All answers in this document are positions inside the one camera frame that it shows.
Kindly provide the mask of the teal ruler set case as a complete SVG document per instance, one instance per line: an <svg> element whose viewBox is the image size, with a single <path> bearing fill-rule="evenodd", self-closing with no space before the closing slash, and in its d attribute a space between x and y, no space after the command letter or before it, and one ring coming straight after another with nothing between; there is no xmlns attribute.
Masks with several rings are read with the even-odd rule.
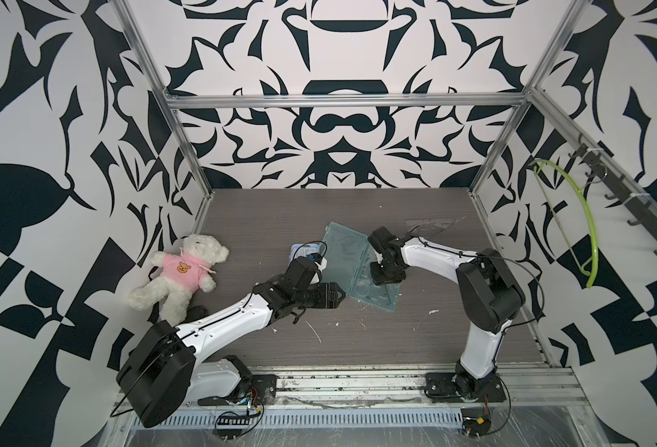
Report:
<svg viewBox="0 0 657 447"><path fill-rule="evenodd" d="M337 283L348 297L365 305L394 312L399 298L399 284L376 285L370 265L377 261L367 236L339 223L326 227L323 241L328 245L323 270L326 282Z"/></svg>

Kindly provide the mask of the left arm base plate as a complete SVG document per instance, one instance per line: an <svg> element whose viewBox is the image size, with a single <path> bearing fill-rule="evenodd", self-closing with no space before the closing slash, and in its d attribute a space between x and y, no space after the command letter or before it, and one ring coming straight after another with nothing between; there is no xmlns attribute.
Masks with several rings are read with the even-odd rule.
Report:
<svg viewBox="0 0 657 447"><path fill-rule="evenodd" d="M278 376L275 374L254 374L250 379L242 379L234 391L227 397L210 397L198 400L200 406L224 406L244 404L250 399L258 402L272 403L276 397Z"/></svg>

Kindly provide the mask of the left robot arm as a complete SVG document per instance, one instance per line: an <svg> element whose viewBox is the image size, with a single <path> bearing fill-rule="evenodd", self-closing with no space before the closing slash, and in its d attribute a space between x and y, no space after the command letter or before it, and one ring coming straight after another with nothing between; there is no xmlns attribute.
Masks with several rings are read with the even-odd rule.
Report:
<svg viewBox="0 0 657 447"><path fill-rule="evenodd" d="M117 375L139 422L153 428L183 404L198 400L252 403L252 374L235 356L210 357L282 318L299 320L308 309L335 309L346 293L324 282L326 260L298 257L287 271L256 284L250 294L214 314L177 326L161 320L143 336Z"/></svg>

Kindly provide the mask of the clear triangle ruler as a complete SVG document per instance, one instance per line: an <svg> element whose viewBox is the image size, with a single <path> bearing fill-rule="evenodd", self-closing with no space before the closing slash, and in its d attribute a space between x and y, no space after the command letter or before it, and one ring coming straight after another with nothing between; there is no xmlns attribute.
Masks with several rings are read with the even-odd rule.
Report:
<svg viewBox="0 0 657 447"><path fill-rule="evenodd" d="M440 233L460 223L463 217L408 219L408 232L416 237L434 238Z"/></svg>

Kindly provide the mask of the blue geometry set case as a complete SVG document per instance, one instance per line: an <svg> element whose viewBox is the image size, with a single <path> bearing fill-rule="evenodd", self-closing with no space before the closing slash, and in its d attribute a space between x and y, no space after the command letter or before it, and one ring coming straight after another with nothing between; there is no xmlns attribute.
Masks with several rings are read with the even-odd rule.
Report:
<svg viewBox="0 0 657 447"><path fill-rule="evenodd" d="M289 262L293 262L300 257L306 257L310 253L320 253L325 257L328 251L328 245L323 240L312 241L303 244L294 244L291 246Z"/></svg>

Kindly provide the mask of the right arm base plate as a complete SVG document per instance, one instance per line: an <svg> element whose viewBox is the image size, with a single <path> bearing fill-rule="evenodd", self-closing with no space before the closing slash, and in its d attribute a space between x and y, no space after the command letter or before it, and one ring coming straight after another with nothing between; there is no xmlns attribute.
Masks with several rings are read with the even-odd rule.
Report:
<svg viewBox="0 0 657 447"><path fill-rule="evenodd" d="M429 372L423 393L432 402L506 402L505 386L496 372L475 379L467 372Z"/></svg>

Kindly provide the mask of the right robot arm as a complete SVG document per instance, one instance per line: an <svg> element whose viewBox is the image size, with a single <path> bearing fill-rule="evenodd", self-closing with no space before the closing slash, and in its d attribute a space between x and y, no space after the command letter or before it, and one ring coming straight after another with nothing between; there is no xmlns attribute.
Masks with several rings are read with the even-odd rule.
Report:
<svg viewBox="0 0 657 447"><path fill-rule="evenodd" d="M470 321L464 352L452 374L427 374L425 395L439 402L473 402L501 387L496 361L503 338L526 302L497 251L460 251L382 226L369 235L377 255L370 265L377 285L401 283L411 267L455 282Z"/></svg>

